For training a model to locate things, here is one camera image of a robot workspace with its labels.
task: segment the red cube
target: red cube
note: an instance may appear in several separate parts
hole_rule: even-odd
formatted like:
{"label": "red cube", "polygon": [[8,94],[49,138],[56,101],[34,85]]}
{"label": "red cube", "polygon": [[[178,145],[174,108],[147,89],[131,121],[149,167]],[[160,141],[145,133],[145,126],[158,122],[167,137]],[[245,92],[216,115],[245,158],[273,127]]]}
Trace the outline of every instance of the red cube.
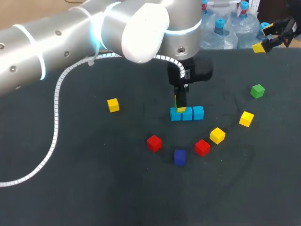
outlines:
{"label": "red cube", "polygon": [[151,149],[153,152],[157,152],[162,147],[162,140],[153,135],[147,140],[147,147]]}
{"label": "red cube", "polygon": [[204,141],[200,140],[199,142],[196,143],[194,146],[194,150],[196,153],[198,153],[200,156],[204,157],[208,152],[210,151],[210,145]]}

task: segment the water bottle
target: water bottle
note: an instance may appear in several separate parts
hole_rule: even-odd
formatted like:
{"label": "water bottle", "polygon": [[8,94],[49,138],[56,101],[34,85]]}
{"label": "water bottle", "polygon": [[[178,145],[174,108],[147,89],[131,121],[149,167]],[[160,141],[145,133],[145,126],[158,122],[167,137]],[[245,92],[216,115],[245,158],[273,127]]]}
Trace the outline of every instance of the water bottle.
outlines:
{"label": "water bottle", "polygon": [[224,29],[225,20],[218,18],[213,31],[203,34],[200,41],[201,49],[234,49],[237,48],[238,38],[235,33]]}
{"label": "water bottle", "polygon": [[208,0],[203,0],[202,4],[202,23],[201,23],[201,31],[202,33],[209,29],[208,20],[212,16],[213,12],[207,9]]}
{"label": "water bottle", "polygon": [[269,23],[261,23],[257,33],[240,38],[238,41],[238,48],[252,48],[252,45],[262,42],[266,38],[272,39],[273,37],[271,35],[265,36],[262,32],[267,26],[269,26]]}
{"label": "water bottle", "polygon": [[217,18],[223,18],[226,22],[230,22],[229,17],[230,14],[226,12],[214,12],[213,8],[209,9],[207,7],[208,0],[203,0],[203,5],[202,5],[202,23],[201,23],[201,31],[202,33],[213,30],[215,26],[215,21]]}
{"label": "water bottle", "polygon": [[241,13],[238,17],[236,12],[232,12],[230,16],[231,29],[239,39],[252,33],[257,33],[259,30],[259,20],[253,14],[247,12],[249,2],[240,2],[240,8]]}

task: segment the cyan cube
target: cyan cube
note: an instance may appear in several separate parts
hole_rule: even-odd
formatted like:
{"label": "cyan cube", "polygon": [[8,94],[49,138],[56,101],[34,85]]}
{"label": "cyan cube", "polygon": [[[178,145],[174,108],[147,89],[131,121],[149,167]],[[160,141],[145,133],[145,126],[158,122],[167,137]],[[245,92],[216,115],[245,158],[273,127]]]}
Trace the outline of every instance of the cyan cube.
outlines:
{"label": "cyan cube", "polygon": [[176,166],[185,166],[185,164],[186,164],[186,150],[176,149],[174,151],[174,164]]}
{"label": "cyan cube", "polygon": [[192,120],[192,107],[187,107],[186,111],[183,114],[182,120],[183,121],[190,121]]}
{"label": "cyan cube", "polygon": [[202,106],[193,107],[193,120],[202,120],[204,118],[204,109]]}
{"label": "cyan cube", "polygon": [[181,121],[182,113],[178,113],[174,107],[170,108],[171,121]]}

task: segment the green cube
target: green cube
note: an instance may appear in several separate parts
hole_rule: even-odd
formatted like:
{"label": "green cube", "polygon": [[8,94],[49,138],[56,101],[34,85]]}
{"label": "green cube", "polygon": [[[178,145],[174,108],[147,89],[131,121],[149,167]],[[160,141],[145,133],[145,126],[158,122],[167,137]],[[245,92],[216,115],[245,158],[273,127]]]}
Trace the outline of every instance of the green cube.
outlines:
{"label": "green cube", "polygon": [[257,98],[260,98],[263,96],[264,91],[265,91],[265,88],[261,84],[258,84],[256,86],[252,87],[251,95],[257,99]]}

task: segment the blue bottle cap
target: blue bottle cap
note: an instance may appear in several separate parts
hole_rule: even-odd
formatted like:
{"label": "blue bottle cap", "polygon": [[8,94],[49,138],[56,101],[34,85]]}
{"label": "blue bottle cap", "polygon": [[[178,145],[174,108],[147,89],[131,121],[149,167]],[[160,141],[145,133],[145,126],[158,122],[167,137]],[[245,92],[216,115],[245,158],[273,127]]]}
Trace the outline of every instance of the blue bottle cap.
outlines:
{"label": "blue bottle cap", "polygon": [[242,10],[248,9],[249,8],[249,2],[247,2],[247,1],[240,2],[240,7],[241,7]]}
{"label": "blue bottle cap", "polygon": [[217,18],[215,21],[215,27],[224,28],[224,26],[225,26],[225,20],[223,18]]}
{"label": "blue bottle cap", "polygon": [[261,23],[261,24],[260,24],[260,27],[259,27],[259,31],[262,32],[262,30],[263,30],[264,28],[266,28],[267,26],[269,26],[269,23],[266,23],[266,22]]}

